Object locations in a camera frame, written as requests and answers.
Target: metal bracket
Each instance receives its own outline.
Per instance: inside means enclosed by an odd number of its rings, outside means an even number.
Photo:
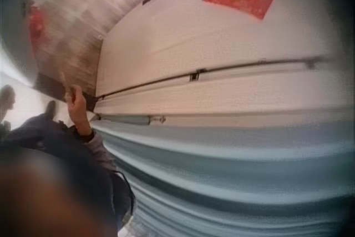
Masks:
[[[198,69],[195,73],[193,73],[193,74],[190,75],[190,81],[191,81],[191,82],[194,82],[194,81],[196,81],[196,80],[199,80],[200,74],[201,74],[201,73],[206,73],[206,72],[208,72],[207,69]]]

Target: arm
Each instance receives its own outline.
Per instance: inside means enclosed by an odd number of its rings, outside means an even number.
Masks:
[[[113,156],[103,145],[102,137],[94,132],[87,117],[87,103],[79,86],[73,86],[73,95],[66,94],[68,112],[84,144],[90,149],[95,160],[107,170],[117,170]]]

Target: light blue surface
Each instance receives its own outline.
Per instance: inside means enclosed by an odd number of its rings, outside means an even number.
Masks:
[[[353,195],[353,124],[270,129],[93,122],[158,236],[332,236]]]

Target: gray sleeve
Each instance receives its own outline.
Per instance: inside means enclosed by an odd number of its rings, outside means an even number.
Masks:
[[[117,170],[114,163],[114,157],[106,150],[100,134],[95,132],[94,138],[85,145],[94,155],[95,160],[107,170]]]

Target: floor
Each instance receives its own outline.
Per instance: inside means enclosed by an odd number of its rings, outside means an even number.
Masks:
[[[34,50],[41,73],[39,87],[47,86],[49,79],[60,82],[60,66],[69,84],[80,85],[87,95],[94,96],[103,38],[143,0],[31,1],[44,22]]]

